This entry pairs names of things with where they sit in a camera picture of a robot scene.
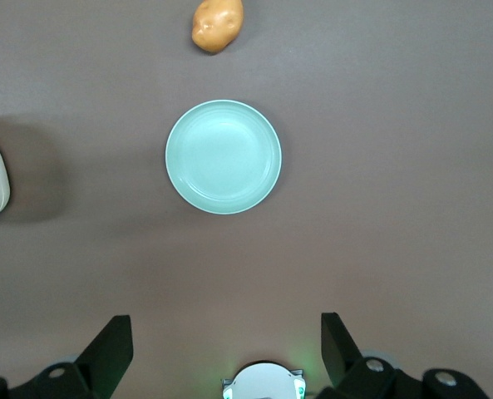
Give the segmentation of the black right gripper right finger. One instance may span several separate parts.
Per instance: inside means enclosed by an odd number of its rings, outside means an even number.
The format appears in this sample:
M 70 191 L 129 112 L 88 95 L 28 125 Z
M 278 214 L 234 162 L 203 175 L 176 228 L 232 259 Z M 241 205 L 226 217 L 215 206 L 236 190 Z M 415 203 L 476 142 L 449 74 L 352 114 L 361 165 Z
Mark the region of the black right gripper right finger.
M 469 376 L 432 368 L 417 380 L 379 357 L 365 357 L 337 313 L 321 316 L 321 352 L 332 383 L 318 398 L 487 398 Z

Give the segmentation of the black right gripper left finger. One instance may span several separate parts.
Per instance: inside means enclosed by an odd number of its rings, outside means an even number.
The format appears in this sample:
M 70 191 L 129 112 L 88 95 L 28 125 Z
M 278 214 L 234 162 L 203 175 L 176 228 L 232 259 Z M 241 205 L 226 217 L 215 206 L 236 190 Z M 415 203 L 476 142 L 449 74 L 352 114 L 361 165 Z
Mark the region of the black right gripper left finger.
M 117 315 L 73 362 L 58 362 L 0 398 L 110 398 L 133 359 L 131 317 Z

